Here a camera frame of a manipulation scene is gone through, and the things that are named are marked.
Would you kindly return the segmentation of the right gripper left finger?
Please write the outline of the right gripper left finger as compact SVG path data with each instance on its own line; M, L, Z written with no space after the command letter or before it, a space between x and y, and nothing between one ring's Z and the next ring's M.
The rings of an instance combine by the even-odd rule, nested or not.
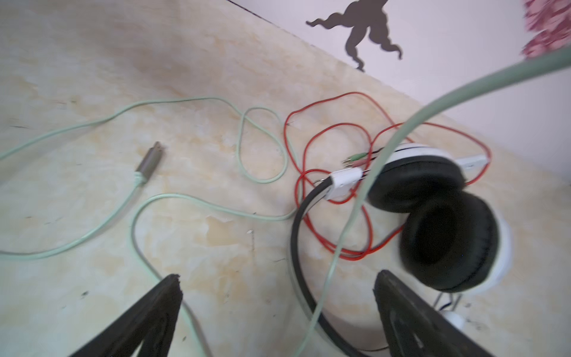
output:
M168 275L73 356L167 356L183 293Z

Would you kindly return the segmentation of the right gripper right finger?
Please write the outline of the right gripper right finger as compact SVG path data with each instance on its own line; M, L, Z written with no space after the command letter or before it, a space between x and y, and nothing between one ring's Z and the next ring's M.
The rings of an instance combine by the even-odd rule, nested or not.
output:
M374 296L392 356L490 356L392 272L382 270Z

